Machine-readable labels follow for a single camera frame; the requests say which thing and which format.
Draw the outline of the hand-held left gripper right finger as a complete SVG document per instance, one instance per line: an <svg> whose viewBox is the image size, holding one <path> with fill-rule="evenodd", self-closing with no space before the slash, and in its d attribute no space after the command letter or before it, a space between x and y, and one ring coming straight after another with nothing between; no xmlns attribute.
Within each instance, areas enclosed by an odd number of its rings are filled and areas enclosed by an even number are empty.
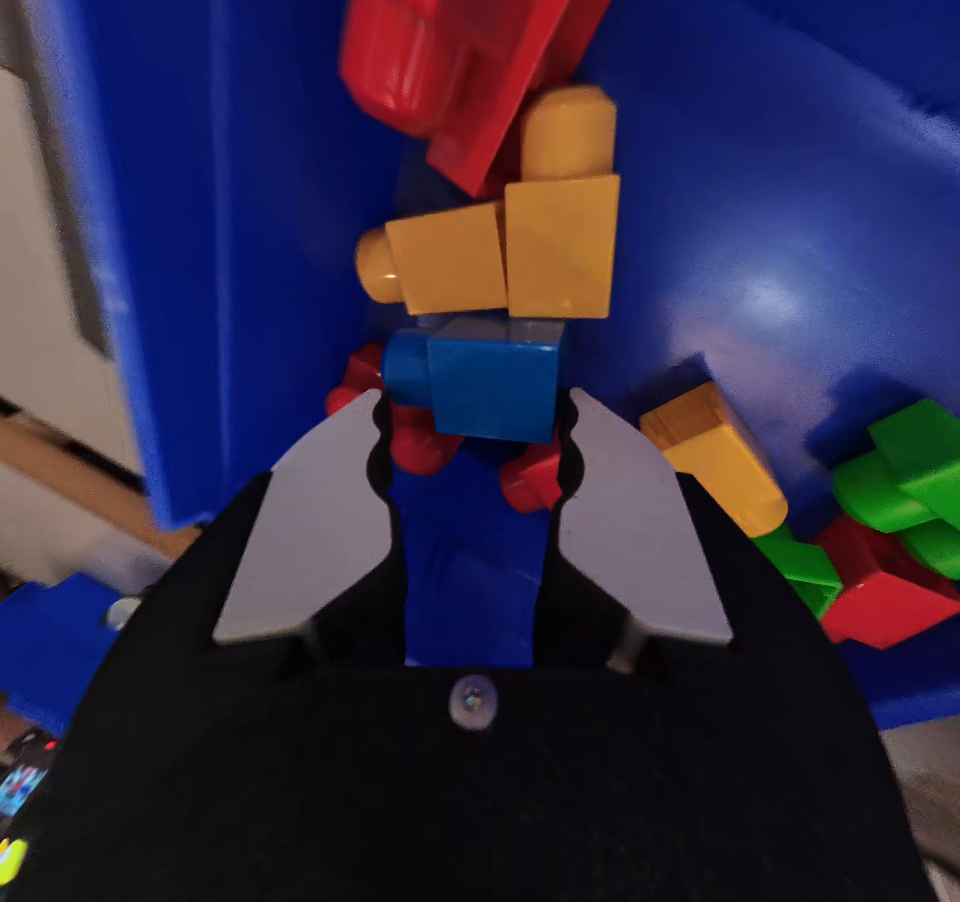
<svg viewBox="0 0 960 902"><path fill-rule="evenodd" d="M634 672L652 645L734 632L661 452L582 388L559 404L559 500L534 608L534 668Z"/></svg>

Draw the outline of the blue plastic bin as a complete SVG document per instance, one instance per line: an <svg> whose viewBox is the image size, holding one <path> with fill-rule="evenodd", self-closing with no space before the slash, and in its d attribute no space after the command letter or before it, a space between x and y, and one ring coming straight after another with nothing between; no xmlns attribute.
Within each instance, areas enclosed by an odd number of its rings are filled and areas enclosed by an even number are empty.
<svg viewBox="0 0 960 902"><path fill-rule="evenodd" d="M150 499L209 521L402 323L359 236L465 198L350 99L346 0L28 5ZM714 380L815 535L871 424L958 413L958 0L613 0L577 75L621 200L569 383L634 423Z"/></svg>
<svg viewBox="0 0 960 902"><path fill-rule="evenodd" d="M1 690L13 712L62 737L117 632L120 593L84 574L26 583L1 603Z"/></svg>

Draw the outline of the grey wooden-edged table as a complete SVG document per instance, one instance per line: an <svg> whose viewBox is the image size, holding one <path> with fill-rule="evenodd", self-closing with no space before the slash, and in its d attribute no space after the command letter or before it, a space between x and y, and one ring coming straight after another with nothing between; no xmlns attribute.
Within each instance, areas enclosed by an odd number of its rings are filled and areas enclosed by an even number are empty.
<svg viewBox="0 0 960 902"><path fill-rule="evenodd" d="M200 535L160 529L146 496L84 450L24 412L2 416L3 586L83 573L138 595Z"/></svg>

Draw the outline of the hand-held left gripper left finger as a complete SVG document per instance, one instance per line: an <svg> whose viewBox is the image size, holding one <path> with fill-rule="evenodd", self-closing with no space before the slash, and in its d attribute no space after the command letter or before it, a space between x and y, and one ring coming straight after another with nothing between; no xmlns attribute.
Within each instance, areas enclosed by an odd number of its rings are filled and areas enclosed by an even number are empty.
<svg viewBox="0 0 960 902"><path fill-rule="evenodd" d="M218 645L302 632L391 551L388 503L369 463L389 408L368 390L309 430L270 469L212 637Z"/></svg>

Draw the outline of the pile of colourful toy blocks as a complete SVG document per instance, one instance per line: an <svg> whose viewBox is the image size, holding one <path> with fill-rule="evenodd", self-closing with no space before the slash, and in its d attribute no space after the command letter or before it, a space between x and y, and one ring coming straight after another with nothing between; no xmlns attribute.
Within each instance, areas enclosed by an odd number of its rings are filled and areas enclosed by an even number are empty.
<svg viewBox="0 0 960 902"><path fill-rule="evenodd" d="M561 496L560 403L582 388L570 384L568 335L608 319L613 304L618 104L577 75L613 1L345 2L338 68L350 99L416 139L425 164L469 196L361 234L352 260L366 300L403 307L400 331L488 312L567 327L548 444L439 433L431 410L395 405L386 390L381 361L396 332L376 346L378 379L355 398L377 389L389 404L374 413L383 434L367 468L387 500L393 541L381 565L307 622L325 667L402 672L412 659L416 674L478 664L497 675L589 672L642 687L654 683L655 663L675 673L705 663L721 675L846 677L819 620L755 543L789 522L789 502L714 380L634 423L597 400L678 474L730 647L652 645L631 673L534 667L535 607Z"/></svg>

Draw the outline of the black device with display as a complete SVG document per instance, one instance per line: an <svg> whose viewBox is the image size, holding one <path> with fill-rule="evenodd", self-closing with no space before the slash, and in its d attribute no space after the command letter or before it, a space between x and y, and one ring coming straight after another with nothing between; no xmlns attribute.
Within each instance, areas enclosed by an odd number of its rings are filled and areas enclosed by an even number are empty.
<svg viewBox="0 0 960 902"><path fill-rule="evenodd" d="M1 824L14 816L42 784L57 756L59 740L32 728L16 737L1 755Z"/></svg>

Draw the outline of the blue single-stud toy block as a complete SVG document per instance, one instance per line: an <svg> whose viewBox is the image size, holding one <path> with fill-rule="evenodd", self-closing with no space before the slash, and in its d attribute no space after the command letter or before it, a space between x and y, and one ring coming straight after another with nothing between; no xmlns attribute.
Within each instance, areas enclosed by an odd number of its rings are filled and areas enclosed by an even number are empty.
<svg viewBox="0 0 960 902"><path fill-rule="evenodd" d="M381 376L395 405L431 410L441 434L528 444L554 437L567 322L459 314L387 343Z"/></svg>

